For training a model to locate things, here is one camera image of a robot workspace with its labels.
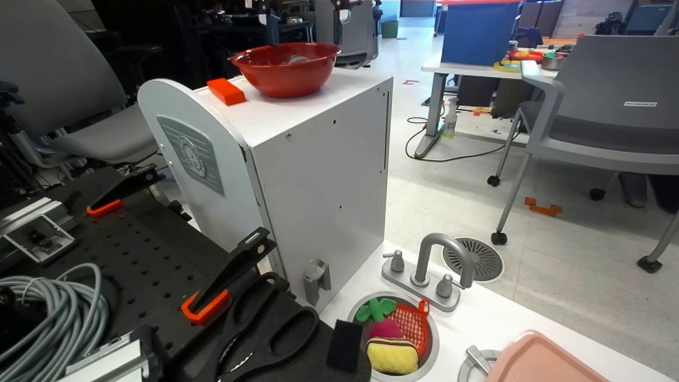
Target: pink tray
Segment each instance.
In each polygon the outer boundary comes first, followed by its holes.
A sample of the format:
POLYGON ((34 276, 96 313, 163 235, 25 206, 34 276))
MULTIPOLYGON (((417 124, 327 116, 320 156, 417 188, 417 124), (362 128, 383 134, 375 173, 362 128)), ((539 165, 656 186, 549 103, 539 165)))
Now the pink tray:
POLYGON ((498 355, 485 382, 604 382, 604 378, 544 335, 530 332, 498 355))

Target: table leg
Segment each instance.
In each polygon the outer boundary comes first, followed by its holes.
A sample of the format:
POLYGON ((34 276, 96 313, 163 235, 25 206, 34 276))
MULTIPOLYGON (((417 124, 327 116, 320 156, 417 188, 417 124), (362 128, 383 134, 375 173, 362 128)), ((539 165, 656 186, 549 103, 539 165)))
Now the table leg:
POLYGON ((442 138, 442 107, 443 107, 443 91, 445 91, 445 78, 448 74, 434 72, 432 74, 432 86, 430 86, 430 99, 428 99, 428 117, 426 117, 426 134, 421 137, 417 148, 415 148, 415 160, 426 157, 426 153, 438 142, 442 138))

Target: blue bin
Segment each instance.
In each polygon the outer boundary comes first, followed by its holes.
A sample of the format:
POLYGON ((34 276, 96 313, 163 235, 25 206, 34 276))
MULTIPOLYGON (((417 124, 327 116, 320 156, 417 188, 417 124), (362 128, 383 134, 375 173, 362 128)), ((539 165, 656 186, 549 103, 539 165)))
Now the blue bin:
POLYGON ((451 4, 445 11, 442 63, 491 67, 507 55, 513 4, 451 4))

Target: chair wheel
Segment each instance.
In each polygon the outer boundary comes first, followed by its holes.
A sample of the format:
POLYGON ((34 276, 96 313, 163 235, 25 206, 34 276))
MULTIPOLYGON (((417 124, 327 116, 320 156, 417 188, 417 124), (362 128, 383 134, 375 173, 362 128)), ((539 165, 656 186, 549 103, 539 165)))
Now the chair wheel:
POLYGON ((501 177, 488 177, 488 186, 489 188, 498 188, 501 186, 501 177))
POLYGON ((661 268, 660 261, 648 261, 647 258, 641 258, 641 260, 636 261, 636 266, 638 266, 641 269, 644 269, 647 275, 656 275, 656 273, 660 273, 660 268, 661 268))
POLYGON ((602 190, 590 190, 590 199, 600 202, 607 198, 607 191, 602 190))
POLYGON ((504 244, 507 244, 507 233, 494 232, 494 233, 489 235, 489 242, 491 242, 494 247, 504 247, 504 244))

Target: black cable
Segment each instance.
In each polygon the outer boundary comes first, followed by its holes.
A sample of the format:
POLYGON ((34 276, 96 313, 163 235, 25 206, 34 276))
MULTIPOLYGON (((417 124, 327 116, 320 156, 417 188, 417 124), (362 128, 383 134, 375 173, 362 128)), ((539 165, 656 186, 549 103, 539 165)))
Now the black cable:
MULTIPOLYGON (((417 124, 421 117, 407 117, 407 124, 417 124)), ((503 142, 501 147, 497 147, 497 148, 489 148, 489 151, 482 151, 482 153, 470 153, 470 156, 457 156, 457 157, 442 157, 442 160, 417 160, 417 157, 414 157, 407 148, 410 148, 410 142, 414 140, 414 138, 417 138, 421 132, 426 132, 426 128, 421 128, 421 130, 417 130, 415 134, 412 134, 407 140, 405 140, 405 147, 403 147, 403 151, 405 151, 405 157, 410 157, 410 160, 414 160, 414 161, 425 161, 425 164, 450 164, 450 161, 462 161, 462 160, 473 160, 473 157, 485 157, 485 156, 494 156, 494 153, 498 153, 498 151, 503 151, 504 148, 504 144, 507 142, 503 142)))

